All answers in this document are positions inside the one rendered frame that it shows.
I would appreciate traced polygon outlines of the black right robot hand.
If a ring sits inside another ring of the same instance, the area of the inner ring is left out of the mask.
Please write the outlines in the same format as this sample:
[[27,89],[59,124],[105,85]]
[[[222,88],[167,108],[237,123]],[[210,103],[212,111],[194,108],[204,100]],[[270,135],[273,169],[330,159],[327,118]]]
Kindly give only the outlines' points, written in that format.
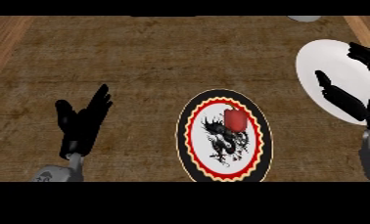
[[[363,63],[370,70],[370,47],[351,42],[347,56]],[[315,71],[318,85],[323,87],[324,99],[358,121],[370,122],[370,100],[367,104],[363,102],[333,83],[321,70]]]

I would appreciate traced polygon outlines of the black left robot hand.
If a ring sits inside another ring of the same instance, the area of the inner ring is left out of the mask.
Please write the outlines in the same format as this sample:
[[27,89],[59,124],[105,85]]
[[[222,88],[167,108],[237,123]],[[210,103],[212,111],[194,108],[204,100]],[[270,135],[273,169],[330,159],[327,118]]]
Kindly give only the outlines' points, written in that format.
[[73,154],[83,157],[93,149],[99,126],[104,122],[113,102],[110,100],[108,86],[98,88],[89,105],[79,111],[67,100],[55,102],[58,126],[64,133],[59,156],[68,159]]

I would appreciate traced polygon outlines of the plain white plate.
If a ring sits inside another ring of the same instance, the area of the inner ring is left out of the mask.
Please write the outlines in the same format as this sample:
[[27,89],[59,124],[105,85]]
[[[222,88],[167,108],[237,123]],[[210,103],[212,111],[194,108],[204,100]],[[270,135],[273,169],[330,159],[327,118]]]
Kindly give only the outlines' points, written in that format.
[[323,95],[315,71],[320,70],[332,83],[363,104],[370,100],[370,70],[367,66],[348,57],[349,45],[345,42],[320,39],[304,45],[296,55],[296,75],[307,94],[321,109],[348,123],[364,126],[366,121],[358,121]]

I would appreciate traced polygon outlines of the red bell pepper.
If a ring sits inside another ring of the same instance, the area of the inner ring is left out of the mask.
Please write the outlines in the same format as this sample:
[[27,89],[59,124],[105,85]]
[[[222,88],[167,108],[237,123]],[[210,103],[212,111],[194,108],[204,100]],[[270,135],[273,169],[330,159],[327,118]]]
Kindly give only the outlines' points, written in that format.
[[224,110],[224,124],[233,132],[243,132],[247,128],[247,115],[234,105]]

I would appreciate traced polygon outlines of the black red dragon plate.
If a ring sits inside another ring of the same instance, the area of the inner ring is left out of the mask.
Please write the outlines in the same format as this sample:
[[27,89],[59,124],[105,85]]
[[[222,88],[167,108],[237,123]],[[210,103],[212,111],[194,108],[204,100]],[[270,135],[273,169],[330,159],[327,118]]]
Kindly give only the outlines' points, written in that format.
[[[234,105],[247,115],[247,128],[233,132],[224,110]],[[255,102],[238,92],[201,92],[184,107],[176,125],[176,150],[196,182],[261,182],[274,160],[268,120]]]

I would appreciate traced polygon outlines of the pale grey round object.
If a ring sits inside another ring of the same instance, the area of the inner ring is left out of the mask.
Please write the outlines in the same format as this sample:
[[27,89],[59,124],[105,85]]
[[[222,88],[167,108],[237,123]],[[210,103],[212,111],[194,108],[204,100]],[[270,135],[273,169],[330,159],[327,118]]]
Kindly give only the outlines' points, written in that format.
[[314,22],[321,18],[321,16],[287,16],[287,17],[298,22]]

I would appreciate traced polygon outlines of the brown woven placemat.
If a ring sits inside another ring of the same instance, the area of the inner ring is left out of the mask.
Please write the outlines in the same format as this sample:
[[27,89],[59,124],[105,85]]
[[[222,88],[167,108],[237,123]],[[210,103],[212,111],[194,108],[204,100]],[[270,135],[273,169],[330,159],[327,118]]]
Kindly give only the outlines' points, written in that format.
[[360,181],[363,128],[330,116],[296,77],[315,39],[352,41],[344,18],[0,18],[0,181],[62,164],[55,102],[83,108],[99,86],[113,107],[86,158],[90,181],[184,181],[175,128],[213,88],[258,104],[274,136],[268,181]]

